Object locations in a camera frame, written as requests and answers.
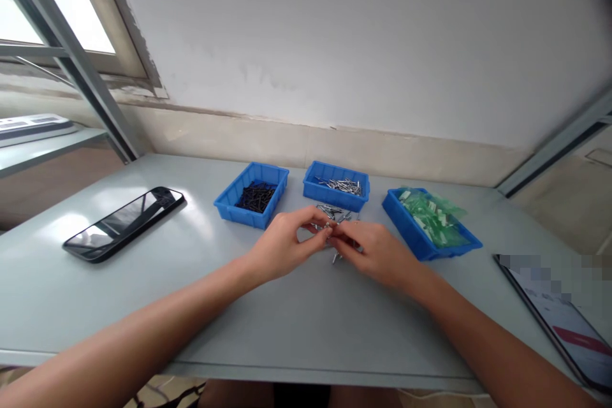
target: window frame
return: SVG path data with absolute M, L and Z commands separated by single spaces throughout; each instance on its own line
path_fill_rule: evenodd
M 85 50 L 95 69 L 107 75 L 146 79 L 151 83 L 156 94 L 160 97 L 167 97 L 127 1 L 90 0 L 90 2 L 115 49 L 115 54 Z M 2 38 L 0 38 L 0 43 L 32 45 L 32 43 Z M 5 57 L 0 60 L 14 62 L 13 59 Z M 57 68 L 57 63 L 51 57 L 30 57 L 28 60 L 42 67 Z

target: blue plastic bin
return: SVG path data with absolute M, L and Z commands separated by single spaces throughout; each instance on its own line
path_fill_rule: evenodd
M 363 191 L 363 196 L 334 190 L 327 185 L 319 185 L 319 181 L 315 177 L 319 177 L 323 180 L 329 180 L 330 178 L 334 180 L 344 180 L 347 178 L 353 182 L 359 182 L 361 190 Z M 304 177 L 304 196 L 352 212 L 360 212 L 370 196 L 370 179 L 368 175 L 363 172 L 313 161 Z
M 288 176 L 289 171 L 287 169 L 270 166 L 269 164 L 251 163 L 242 171 L 236 180 L 219 195 L 215 200 L 215 207 L 217 207 L 219 215 L 224 220 L 242 223 L 265 230 L 268 223 L 270 223 L 276 205 L 281 200 L 285 188 L 287 188 Z M 263 214 L 235 206 L 238 201 L 240 201 L 243 188 L 249 186 L 251 182 L 254 181 L 256 184 L 266 182 L 277 186 Z
M 424 188 L 415 189 L 429 194 Z M 474 249 L 480 249 L 483 246 L 482 242 L 470 233 L 465 226 L 457 222 L 459 233 L 470 241 L 470 243 L 457 247 L 445 247 L 443 249 L 436 247 L 398 199 L 404 191 L 405 188 L 390 189 L 382 202 L 382 207 L 418 260 L 426 261 L 436 258 L 452 258 L 467 254 Z

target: white wall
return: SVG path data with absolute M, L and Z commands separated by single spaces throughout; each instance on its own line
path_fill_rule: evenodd
M 129 0 L 172 103 L 532 148 L 612 75 L 601 0 Z

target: table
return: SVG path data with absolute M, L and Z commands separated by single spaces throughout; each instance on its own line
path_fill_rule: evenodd
M 223 221 L 213 206 L 245 166 L 147 155 L 2 235 L 0 363 L 39 365 L 245 253 L 261 230 Z M 304 173 L 290 169 L 277 211 L 314 203 L 302 196 Z M 381 206 L 388 189 L 424 187 L 465 208 L 464 223 L 484 248 L 431 262 L 431 267 L 575 381 L 491 256 L 541 254 L 552 278 L 569 282 L 574 252 L 493 189 L 385 177 L 370 182 L 361 219 L 382 222 L 396 235 Z M 100 265 L 62 250 L 66 239 L 156 186 L 184 193 L 187 205 Z M 166 371 L 256 381 L 483 390 L 424 310 L 346 261 L 332 266 L 332 256 L 333 249 L 315 254 L 290 275 L 239 299 Z
M 0 148 L 0 178 L 28 169 L 88 143 L 104 140 L 103 129 L 84 127 L 77 132 Z

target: black smartphone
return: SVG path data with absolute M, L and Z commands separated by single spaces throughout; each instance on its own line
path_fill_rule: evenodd
M 504 266 L 499 255 L 493 257 L 576 377 L 612 395 L 612 347 L 571 302 Z
M 166 187 L 153 188 L 72 236 L 62 247 L 85 261 L 100 263 L 184 202 L 185 196 L 178 191 Z

